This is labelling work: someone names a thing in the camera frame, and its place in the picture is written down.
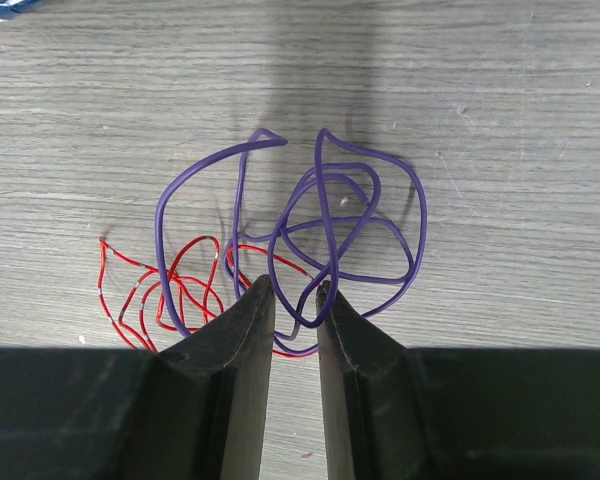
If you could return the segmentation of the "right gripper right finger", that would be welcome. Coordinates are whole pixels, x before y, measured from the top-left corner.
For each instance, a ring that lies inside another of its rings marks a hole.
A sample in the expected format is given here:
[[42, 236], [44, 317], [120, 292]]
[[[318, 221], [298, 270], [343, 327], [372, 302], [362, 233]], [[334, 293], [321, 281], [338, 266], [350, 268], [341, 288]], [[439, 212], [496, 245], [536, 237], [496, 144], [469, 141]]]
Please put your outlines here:
[[600, 349], [408, 348], [319, 307], [332, 479], [600, 479]]

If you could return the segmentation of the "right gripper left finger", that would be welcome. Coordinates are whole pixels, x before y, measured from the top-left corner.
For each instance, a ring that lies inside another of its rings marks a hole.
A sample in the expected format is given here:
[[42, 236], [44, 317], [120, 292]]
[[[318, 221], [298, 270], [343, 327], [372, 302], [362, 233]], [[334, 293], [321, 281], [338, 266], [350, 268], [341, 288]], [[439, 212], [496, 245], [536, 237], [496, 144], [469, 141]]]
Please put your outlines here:
[[0, 348], [0, 479], [255, 479], [275, 296], [168, 349]]

